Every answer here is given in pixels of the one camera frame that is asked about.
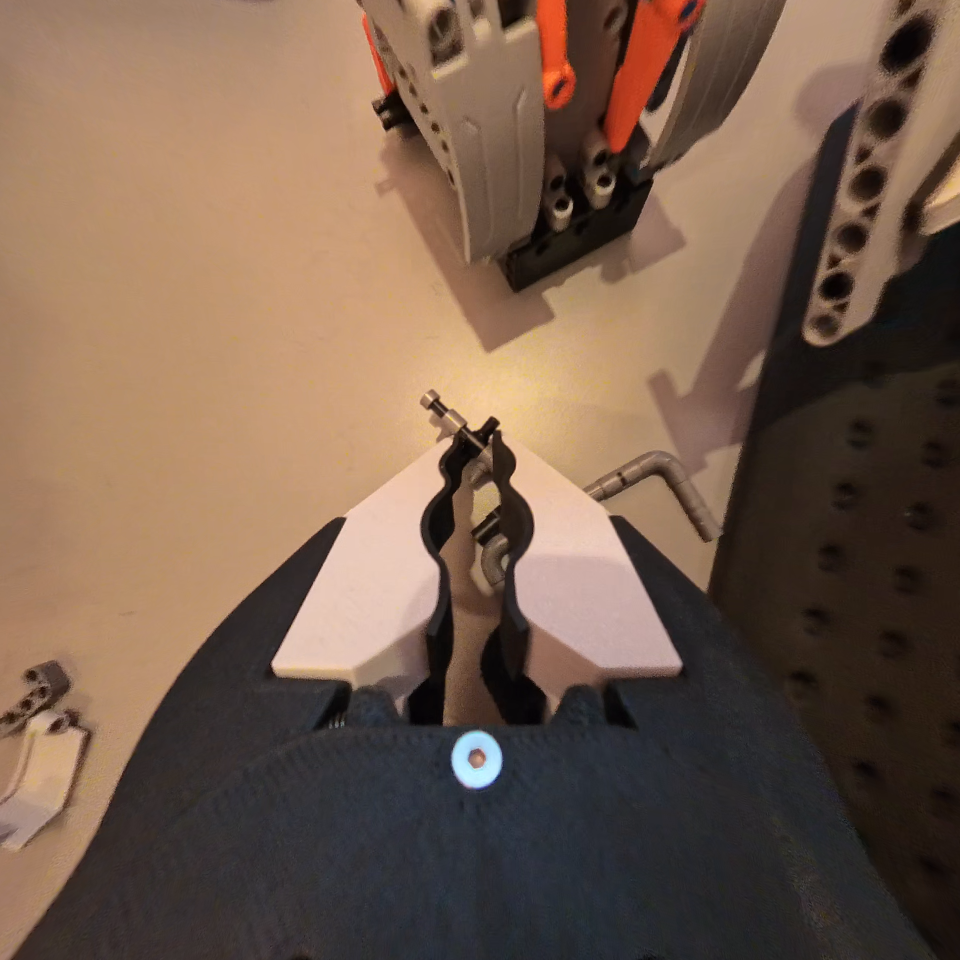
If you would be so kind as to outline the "white curved panel piece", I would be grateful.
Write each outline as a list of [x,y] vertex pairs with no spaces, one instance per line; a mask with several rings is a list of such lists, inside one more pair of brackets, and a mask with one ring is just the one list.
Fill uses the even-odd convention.
[[89,740],[68,711],[46,709],[30,719],[1,798],[2,850],[22,850],[64,811]]

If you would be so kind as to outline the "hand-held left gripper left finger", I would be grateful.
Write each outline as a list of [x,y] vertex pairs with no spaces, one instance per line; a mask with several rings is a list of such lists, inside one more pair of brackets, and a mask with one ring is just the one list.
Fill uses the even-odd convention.
[[449,655],[430,646],[441,564],[425,542],[447,484],[439,442],[352,507],[271,660],[281,679],[378,688],[409,720],[442,724]]

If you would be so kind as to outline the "dark grey angled beam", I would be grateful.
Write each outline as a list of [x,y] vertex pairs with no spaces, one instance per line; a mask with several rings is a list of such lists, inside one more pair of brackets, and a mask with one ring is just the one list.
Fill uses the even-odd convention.
[[37,715],[52,710],[71,690],[73,683],[64,666],[51,659],[31,666],[22,675],[26,691],[1,713],[1,738],[24,731]]

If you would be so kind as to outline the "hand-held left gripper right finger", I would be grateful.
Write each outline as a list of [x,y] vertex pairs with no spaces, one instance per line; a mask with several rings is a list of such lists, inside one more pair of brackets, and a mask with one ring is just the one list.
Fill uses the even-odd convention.
[[517,440],[492,447],[510,678],[530,681],[553,714],[571,688],[678,677],[681,656],[607,510]]

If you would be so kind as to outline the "grey axle connector piece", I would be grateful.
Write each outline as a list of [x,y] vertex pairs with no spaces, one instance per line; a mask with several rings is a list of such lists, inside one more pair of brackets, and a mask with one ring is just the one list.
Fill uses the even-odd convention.
[[440,435],[452,437],[467,450],[466,480],[474,492],[493,482],[494,451],[492,439],[501,426],[500,420],[490,416],[479,427],[472,427],[456,410],[442,402],[436,390],[426,390],[419,399],[431,423]]

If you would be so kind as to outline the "black perforated panel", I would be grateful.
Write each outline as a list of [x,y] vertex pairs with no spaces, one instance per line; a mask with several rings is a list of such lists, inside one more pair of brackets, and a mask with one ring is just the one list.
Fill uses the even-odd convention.
[[855,116],[822,140],[710,591],[904,913],[933,954],[958,958],[958,227],[868,324],[805,341]]

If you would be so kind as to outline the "grey orange brick assembly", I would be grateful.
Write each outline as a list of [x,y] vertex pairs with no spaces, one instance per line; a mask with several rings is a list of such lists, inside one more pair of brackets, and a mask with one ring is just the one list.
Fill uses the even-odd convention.
[[363,1],[385,131],[454,190],[466,264],[514,292],[630,234],[654,176],[718,130],[776,1]]

